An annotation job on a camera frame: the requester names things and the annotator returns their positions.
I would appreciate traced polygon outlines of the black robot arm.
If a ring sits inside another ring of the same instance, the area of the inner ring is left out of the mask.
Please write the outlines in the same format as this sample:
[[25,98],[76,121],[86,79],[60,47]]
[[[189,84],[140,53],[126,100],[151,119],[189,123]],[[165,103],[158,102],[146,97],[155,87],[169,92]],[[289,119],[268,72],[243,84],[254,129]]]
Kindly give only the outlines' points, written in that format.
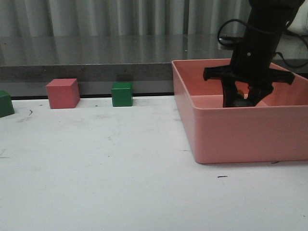
[[287,83],[295,79],[289,71],[270,68],[282,34],[292,24],[302,0],[251,0],[251,12],[245,23],[243,37],[231,38],[226,44],[233,50],[229,65],[206,67],[204,80],[219,79],[223,90],[223,107],[253,107],[273,90],[273,83]]

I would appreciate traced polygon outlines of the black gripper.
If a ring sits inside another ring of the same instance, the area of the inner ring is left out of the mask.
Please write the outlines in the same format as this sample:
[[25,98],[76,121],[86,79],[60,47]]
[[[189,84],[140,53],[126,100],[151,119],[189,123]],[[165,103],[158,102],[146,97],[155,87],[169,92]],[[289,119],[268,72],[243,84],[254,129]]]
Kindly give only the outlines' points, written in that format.
[[289,71],[270,68],[279,36],[244,36],[236,44],[229,65],[206,67],[204,80],[220,79],[223,107],[234,107],[237,95],[235,81],[248,83],[247,106],[256,106],[274,87],[273,82],[292,84],[295,76]]

